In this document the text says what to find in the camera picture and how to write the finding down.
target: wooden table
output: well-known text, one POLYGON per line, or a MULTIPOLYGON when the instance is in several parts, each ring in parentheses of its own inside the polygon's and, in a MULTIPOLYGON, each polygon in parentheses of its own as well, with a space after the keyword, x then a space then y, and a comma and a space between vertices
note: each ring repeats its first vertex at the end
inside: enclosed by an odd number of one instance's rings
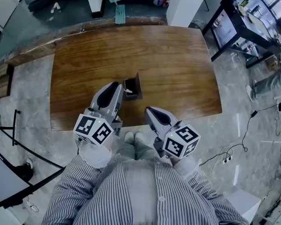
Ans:
POLYGON ((213 65, 198 29, 131 26, 72 36, 56 49, 51 82, 51 129, 72 130, 104 85, 140 73, 143 99, 123 101, 123 126, 146 124, 146 106, 178 119, 218 114, 213 65))

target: marker cube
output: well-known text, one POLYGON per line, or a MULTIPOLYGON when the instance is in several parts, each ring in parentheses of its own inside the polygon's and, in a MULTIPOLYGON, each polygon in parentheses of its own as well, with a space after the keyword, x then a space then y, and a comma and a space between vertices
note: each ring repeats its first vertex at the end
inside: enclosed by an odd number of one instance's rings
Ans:
POLYGON ((73 132, 87 143, 102 146, 114 131, 105 119, 80 114, 73 132))
POLYGON ((201 135, 188 124, 167 133, 163 150, 176 158, 182 159, 195 150, 200 138, 201 135))

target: bottle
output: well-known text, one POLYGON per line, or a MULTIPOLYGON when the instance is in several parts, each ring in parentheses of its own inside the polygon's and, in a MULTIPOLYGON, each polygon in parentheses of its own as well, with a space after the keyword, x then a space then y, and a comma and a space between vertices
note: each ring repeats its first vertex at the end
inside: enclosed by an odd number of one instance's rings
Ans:
POLYGON ((221 20, 223 19, 224 14, 221 14, 220 16, 218 16, 218 18, 216 19, 216 21, 214 22, 214 26, 218 27, 221 23, 221 20))
POLYGON ((249 0, 243 0, 242 3, 240 4, 242 7, 247 6, 249 3, 249 0))

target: gray pants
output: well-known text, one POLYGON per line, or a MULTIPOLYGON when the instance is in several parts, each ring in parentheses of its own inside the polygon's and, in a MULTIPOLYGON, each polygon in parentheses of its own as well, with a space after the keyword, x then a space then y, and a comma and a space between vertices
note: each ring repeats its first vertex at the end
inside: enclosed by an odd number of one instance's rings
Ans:
POLYGON ((274 89, 281 89, 281 69, 254 85, 254 97, 261 97, 274 89))
POLYGON ((135 139, 134 146, 123 143, 117 151, 121 155, 123 161, 127 160, 154 160, 157 154, 154 148, 145 145, 141 140, 135 139))

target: shirt button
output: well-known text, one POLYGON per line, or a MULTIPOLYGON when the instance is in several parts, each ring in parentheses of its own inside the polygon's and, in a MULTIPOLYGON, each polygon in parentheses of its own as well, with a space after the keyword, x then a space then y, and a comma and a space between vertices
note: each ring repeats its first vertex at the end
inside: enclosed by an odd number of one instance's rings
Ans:
POLYGON ((164 202, 165 198, 163 196, 159 196, 158 200, 161 201, 161 202, 164 202))

